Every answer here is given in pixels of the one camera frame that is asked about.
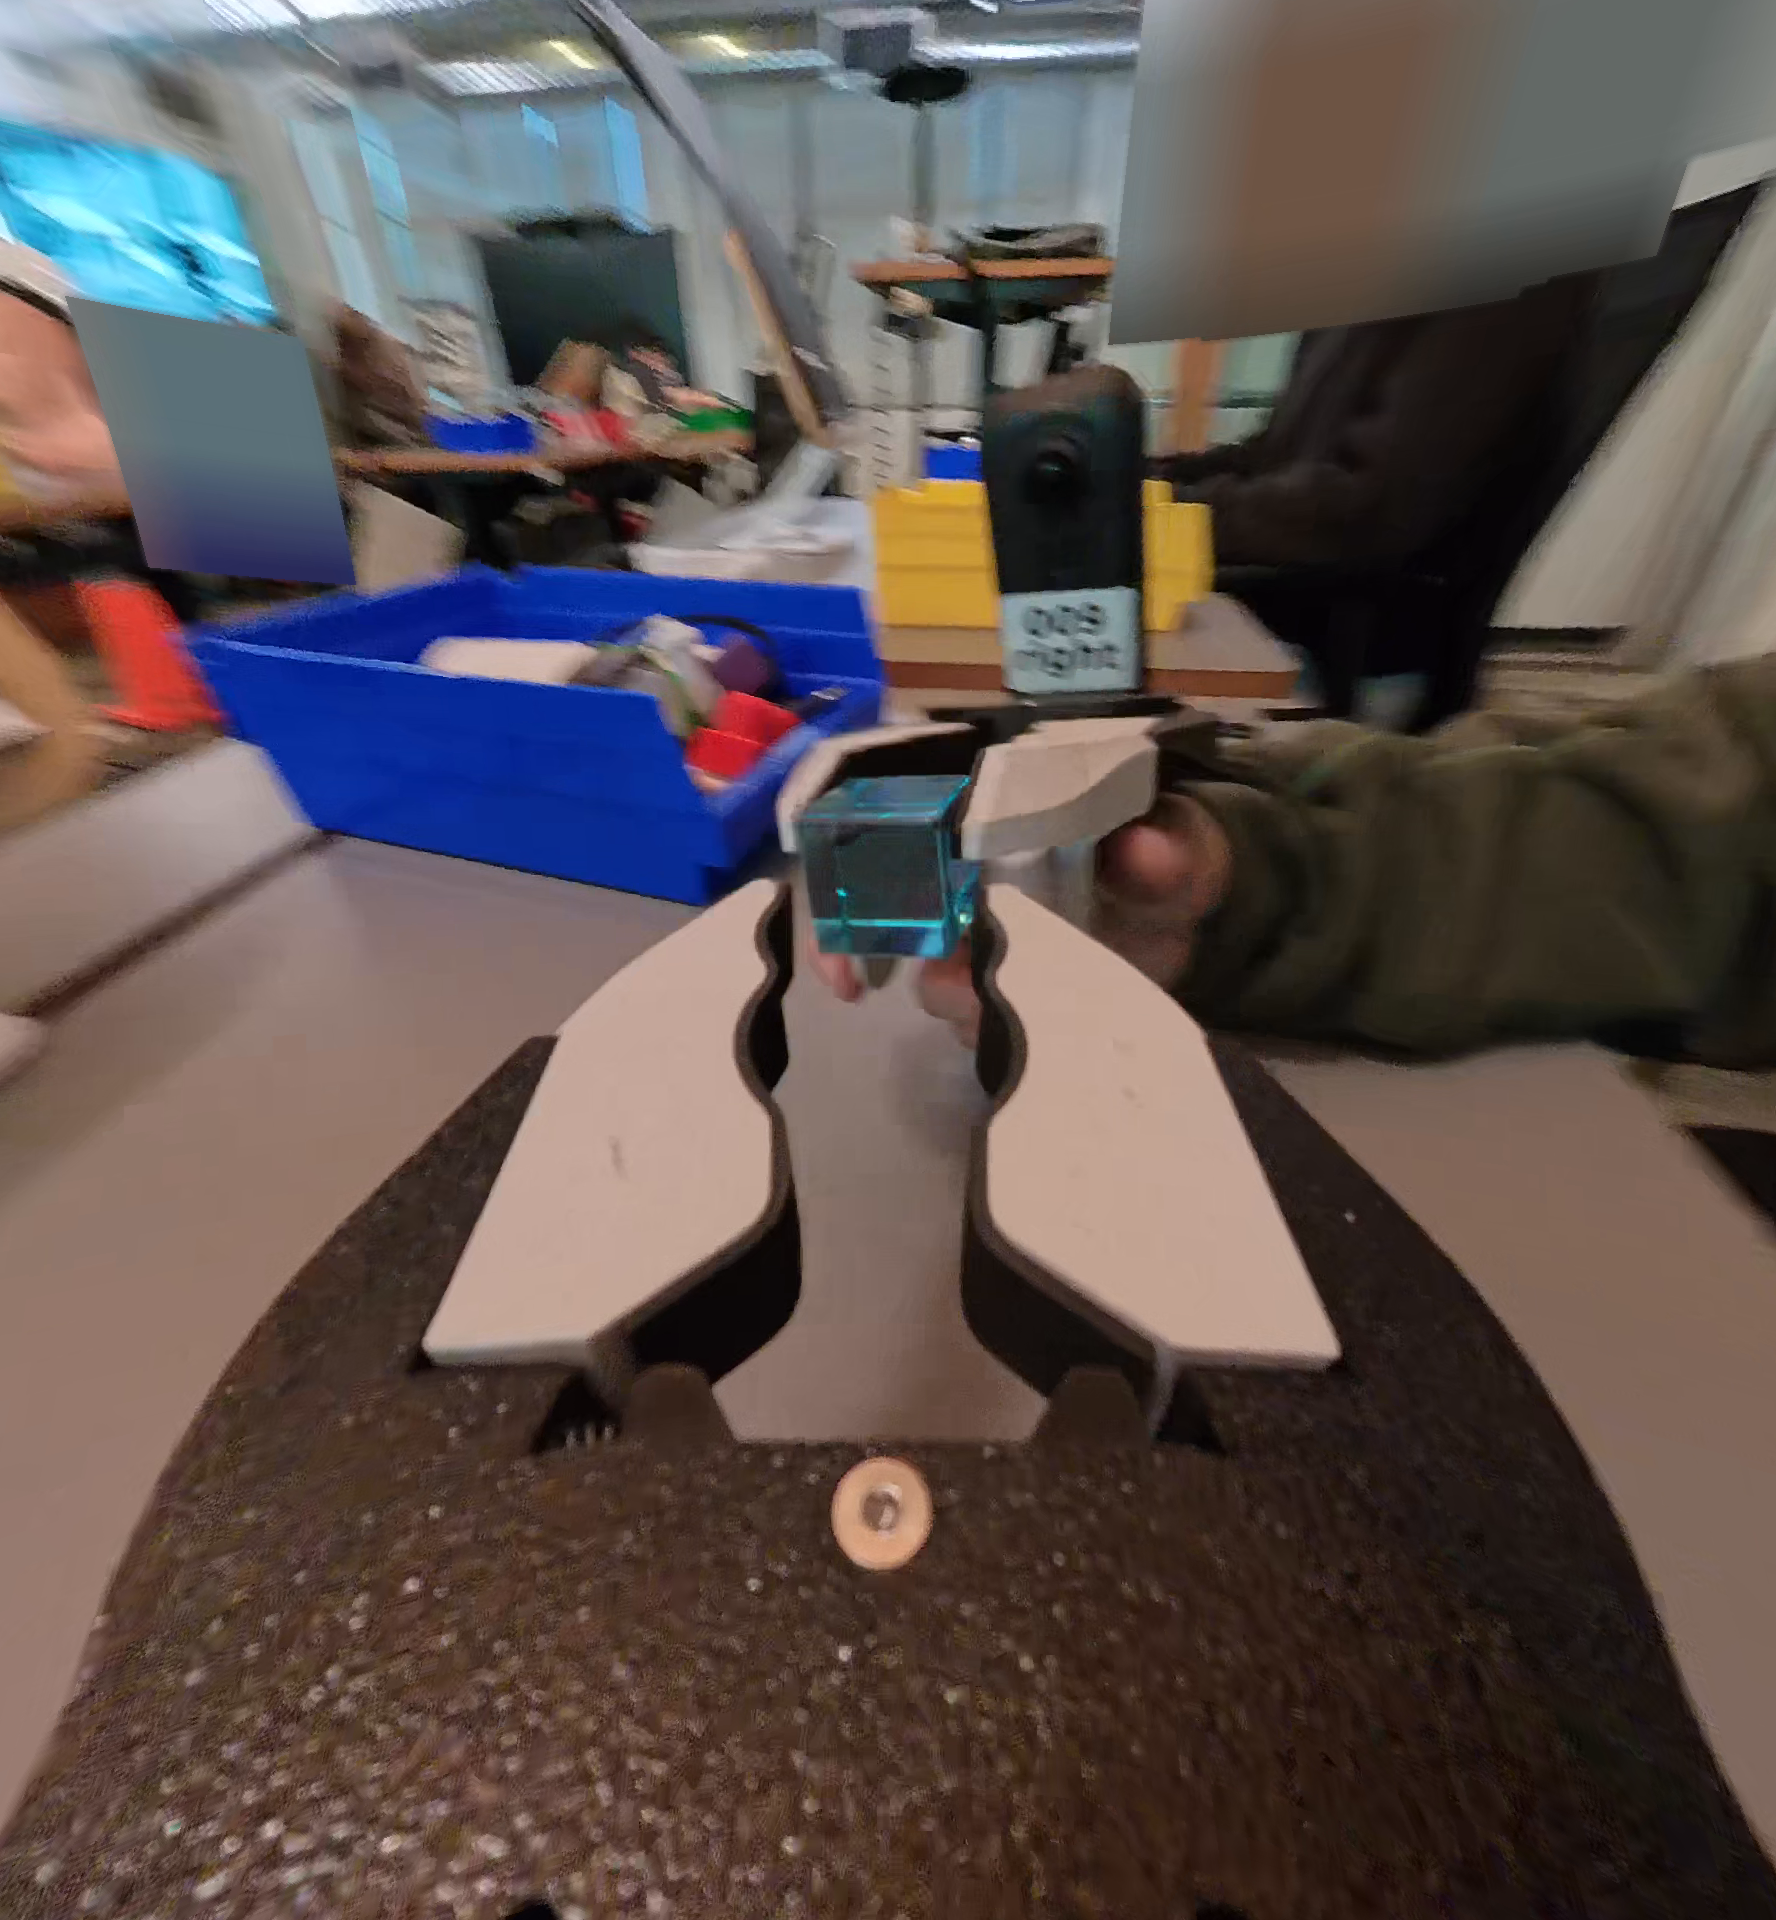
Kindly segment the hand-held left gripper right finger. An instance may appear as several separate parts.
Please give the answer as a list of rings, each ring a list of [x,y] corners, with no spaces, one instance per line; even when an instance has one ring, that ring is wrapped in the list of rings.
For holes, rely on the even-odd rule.
[[[1038,1395],[1080,1370],[1161,1426],[1197,1370],[1327,1372],[1342,1340],[1207,1030],[995,885],[973,927],[990,1106],[967,1174],[967,1325]]]

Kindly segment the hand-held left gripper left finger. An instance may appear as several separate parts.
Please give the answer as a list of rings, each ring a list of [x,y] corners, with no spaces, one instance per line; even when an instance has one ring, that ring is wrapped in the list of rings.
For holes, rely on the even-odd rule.
[[[431,1365],[565,1365],[624,1395],[661,1365],[720,1382],[781,1331],[803,1292],[776,1101],[793,931],[786,885],[755,878],[558,1029]]]

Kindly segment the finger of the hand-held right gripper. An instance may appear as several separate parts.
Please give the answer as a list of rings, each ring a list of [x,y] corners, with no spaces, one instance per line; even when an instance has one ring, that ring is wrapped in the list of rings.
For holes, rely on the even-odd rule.
[[[820,736],[781,780],[776,824],[781,855],[799,851],[804,807],[847,780],[972,775],[979,733],[967,723],[897,723]]]
[[[1158,719],[1080,718],[984,748],[972,774],[972,860],[1031,858],[1136,824],[1159,789]]]

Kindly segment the clear cyan cube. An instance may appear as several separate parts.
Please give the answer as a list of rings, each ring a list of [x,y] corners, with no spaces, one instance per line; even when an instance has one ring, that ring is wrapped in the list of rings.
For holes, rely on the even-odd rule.
[[[804,804],[798,856],[816,951],[946,959],[979,899],[962,851],[972,774],[850,777]]]

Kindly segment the large blue bin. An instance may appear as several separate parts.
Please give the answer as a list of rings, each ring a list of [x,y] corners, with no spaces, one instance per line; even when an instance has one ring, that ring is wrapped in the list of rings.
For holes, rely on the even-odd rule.
[[[757,626],[784,701],[823,692],[821,709],[708,789],[652,692],[421,662],[443,638],[588,643],[651,615],[718,637]],[[690,905],[766,861],[798,758],[874,728],[886,689],[860,588],[588,567],[468,564],[426,584],[335,591],[193,626],[188,648],[232,736],[269,753],[325,833]]]

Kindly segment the person's right forearm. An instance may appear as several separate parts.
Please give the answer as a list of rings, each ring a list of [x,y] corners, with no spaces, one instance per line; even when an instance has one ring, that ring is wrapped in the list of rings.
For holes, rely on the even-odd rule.
[[[1291,723],[1181,790],[1232,855],[1175,986],[1208,1027],[1776,1068],[1776,652],[1565,721]]]

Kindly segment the person's right hand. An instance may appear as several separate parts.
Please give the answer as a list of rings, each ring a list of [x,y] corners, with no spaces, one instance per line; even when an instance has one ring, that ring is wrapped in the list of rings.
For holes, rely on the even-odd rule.
[[[1232,878],[1232,843],[1207,807],[1164,794],[1131,824],[1100,841],[1093,870],[1093,936],[1164,988],[1190,963],[1197,934]],[[843,1003],[870,988],[862,963],[810,946],[810,968]],[[979,986],[968,943],[914,968],[914,1000],[968,1049],[979,1042]]]

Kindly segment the red plastic piece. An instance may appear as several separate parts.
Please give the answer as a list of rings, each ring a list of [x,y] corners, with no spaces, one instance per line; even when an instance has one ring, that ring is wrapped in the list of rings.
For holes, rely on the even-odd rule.
[[[728,689],[713,711],[696,723],[683,745],[690,777],[706,790],[723,790],[745,780],[781,740],[791,738],[803,719],[793,708],[755,692]]]

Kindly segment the yellow bin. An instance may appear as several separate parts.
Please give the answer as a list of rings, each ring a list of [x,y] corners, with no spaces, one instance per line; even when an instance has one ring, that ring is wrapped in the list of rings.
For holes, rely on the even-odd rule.
[[[989,490],[972,478],[930,478],[870,500],[875,611],[892,626],[992,632],[999,623]],[[1213,588],[1212,512],[1161,479],[1142,483],[1146,626],[1178,630]]]

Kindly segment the wooden workbench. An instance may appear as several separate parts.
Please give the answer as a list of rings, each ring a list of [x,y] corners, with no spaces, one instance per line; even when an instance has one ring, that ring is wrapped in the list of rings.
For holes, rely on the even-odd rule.
[[[1004,692],[995,630],[894,626],[875,637],[886,681],[901,701],[977,704]],[[1212,594],[1181,626],[1148,640],[1148,689],[1232,708],[1303,706],[1300,659],[1249,606]]]

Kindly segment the wooden standing desk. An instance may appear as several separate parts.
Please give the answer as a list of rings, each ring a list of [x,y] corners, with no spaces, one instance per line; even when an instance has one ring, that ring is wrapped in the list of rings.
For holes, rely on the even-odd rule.
[[[852,263],[855,285],[875,302],[875,322],[911,344],[918,397],[933,395],[935,336],[958,327],[979,349],[979,398],[1002,390],[999,344],[1012,326],[1048,324],[1048,375],[1070,371],[1082,351],[1071,315],[1105,302],[1115,263],[1105,253],[1001,251],[960,243],[953,251]]]

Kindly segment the black monitor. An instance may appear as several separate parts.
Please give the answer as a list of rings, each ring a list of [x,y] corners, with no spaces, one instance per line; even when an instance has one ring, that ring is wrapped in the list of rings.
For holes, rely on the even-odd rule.
[[[536,386],[559,344],[598,344],[612,356],[654,344],[678,371],[690,371],[668,226],[588,216],[478,228],[470,238],[517,386]]]

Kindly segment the black office chair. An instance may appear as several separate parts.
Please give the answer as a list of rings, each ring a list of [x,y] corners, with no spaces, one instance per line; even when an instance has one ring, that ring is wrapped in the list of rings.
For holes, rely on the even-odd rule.
[[[1776,300],[1776,140],[1702,155],[1658,256],[1611,273],[1583,459],[1533,525],[1491,623],[1648,632],[1709,539],[1724,419]]]

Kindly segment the orange traffic cone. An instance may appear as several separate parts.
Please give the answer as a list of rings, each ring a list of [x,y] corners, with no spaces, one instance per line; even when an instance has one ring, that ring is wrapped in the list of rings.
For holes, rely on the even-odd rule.
[[[159,735],[225,728],[181,620],[154,584],[93,577],[76,581],[74,601],[105,675],[105,719]]]

